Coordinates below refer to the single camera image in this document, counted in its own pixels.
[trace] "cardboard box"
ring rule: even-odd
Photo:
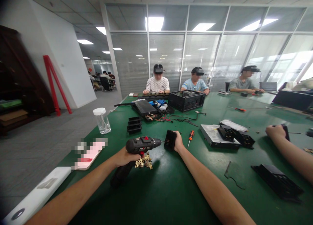
[[[13,123],[16,123],[18,121],[21,121],[23,119],[27,118],[28,112],[26,112],[23,109],[20,109],[18,111],[10,112],[4,115],[0,116],[0,124],[3,126],[8,126]]]

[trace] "metal frame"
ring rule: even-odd
[[[148,3],[139,3],[139,4],[136,4],[136,5],[146,5],[146,13],[147,13],[147,25],[149,25],[149,5],[152,5],[152,4],[148,4]],[[181,84],[181,79],[182,79],[182,71],[183,71],[183,65],[184,65],[184,56],[185,56],[185,47],[186,47],[186,38],[187,38],[187,33],[193,33],[193,34],[197,34],[197,32],[194,32],[194,31],[191,31],[191,30],[187,30],[188,29],[188,22],[189,22],[189,12],[190,12],[190,6],[228,6],[228,12],[227,12],[227,15],[226,15],[226,18],[225,18],[225,22],[224,22],[224,26],[223,26],[223,30],[222,31],[205,31],[205,32],[200,32],[199,34],[219,34],[220,37],[219,37],[219,40],[218,40],[218,43],[217,43],[217,47],[216,47],[216,51],[215,51],[215,57],[214,57],[214,61],[213,61],[213,66],[212,66],[212,71],[211,71],[211,78],[213,77],[214,75],[214,72],[215,72],[215,65],[216,65],[216,59],[217,59],[217,55],[218,55],[218,52],[219,52],[219,49],[220,49],[220,43],[222,41],[222,37],[224,34],[245,34],[245,35],[255,35],[253,41],[252,41],[252,44],[249,48],[249,51],[247,53],[247,56],[245,58],[245,61],[243,63],[243,65],[245,66],[248,62],[248,59],[251,55],[251,52],[252,52],[252,49],[255,45],[255,42],[258,38],[258,36],[261,34],[261,35],[288,35],[286,41],[284,42],[280,52],[279,52],[279,55],[278,55],[278,58],[276,59],[276,61],[273,63],[272,65],[272,68],[270,69],[270,71],[268,72],[266,78],[264,79],[264,81],[267,81],[268,78],[270,77],[270,74],[273,72],[277,62],[279,61],[284,49],[286,48],[290,38],[294,35],[294,34],[297,34],[297,35],[313,35],[313,32],[305,32],[305,31],[296,31],[297,28],[299,27],[305,13],[307,12],[307,7],[303,7],[304,10],[303,10],[303,13],[302,13],[302,16],[300,18],[300,20],[298,21],[295,29],[293,31],[264,31],[262,32],[261,29],[263,27],[263,23],[264,23],[264,20],[266,19],[266,16],[268,15],[268,12],[270,10],[271,7],[284,7],[284,6],[280,6],[280,5],[272,5],[272,6],[268,6],[268,5],[258,5],[259,7],[266,7],[267,10],[265,12],[265,14],[263,14],[262,18],[261,18],[261,21],[260,21],[260,24],[261,24],[261,27],[257,30],[257,31],[251,31],[251,32],[239,32],[239,31],[226,31],[225,28],[226,28],[226,24],[227,24],[227,20],[228,20],[228,17],[229,17],[229,13],[230,13],[230,9],[231,7],[236,7],[236,6],[245,6],[245,7],[255,7],[254,4],[203,4],[203,3],[192,3],[192,4],[183,4],[183,3],[154,3],[153,5],[176,5],[176,6],[188,6],[188,11],[187,11],[187,19],[186,19],[186,26],[185,26],[185,30],[182,30],[182,31],[179,31],[179,30],[175,30],[175,31],[149,31],[149,27],[147,27],[147,30],[110,30],[110,25],[109,25],[109,20],[108,20],[108,17],[107,17],[107,12],[106,12],[106,7],[104,6],[104,9],[105,9],[105,16],[103,17],[103,20],[106,21],[105,23],[105,27],[108,28],[109,30],[107,31],[107,39],[108,39],[108,45],[109,45],[109,50],[110,50],[110,53],[111,53],[111,60],[112,60],[112,65],[113,65],[113,70],[114,72],[117,74],[117,66],[116,66],[116,61],[115,61],[115,56],[114,56],[114,50],[113,50],[113,45],[112,45],[112,38],[111,38],[111,33],[147,33],[147,39],[148,39],[148,64],[149,64],[149,78],[151,77],[151,68],[150,68],[150,42],[149,42],[149,33],[185,33],[185,36],[184,36],[184,44],[183,44],[183,54],[182,54],[182,62],[181,62],[181,72],[180,72],[180,78],[179,78],[179,84],[178,84],[178,90],[180,89],[180,84]],[[300,6],[287,6],[286,8],[301,8]],[[302,71],[300,72],[299,76],[297,77],[297,79],[300,79],[300,75],[304,75],[303,71],[306,69],[308,69],[310,66],[308,66],[309,63],[313,63],[313,59],[310,60],[307,65],[302,69]],[[121,93],[120,91],[120,84],[118,82],[118,90],[119,90],[119,93]]]

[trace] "light blue t-shirt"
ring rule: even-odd
[[[204,83],[203,80],[198,80],[197,84],[194,85],[191,81],[191,78],[185,81],[182,85],[183,88],[186,90],[193,90],[193,91],[204,91],[205,89],[208,88],[208,86]]]

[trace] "cordless drill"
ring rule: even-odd
[[[141,157],[143,157],[147,151],[160,146],[161,143],[162,141],[160,139],[154,139],[151,137],[129,139],[126,143],[126,151],[130,154],[140,154]],[[111,187],[118,188],[120,184],[124,182],[131,168],[135,166],[135,164],[135,161],[131,161],[127,165],[118,167],[111,178]]]

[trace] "gray t-shirt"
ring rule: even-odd
[[[254,89],[255,86],[253,85],[250,79],[246,79],[246,81],[243,83],[239,78],[235,78],[234,80],[230,82],[228,90],[230,90],[231,88]]]

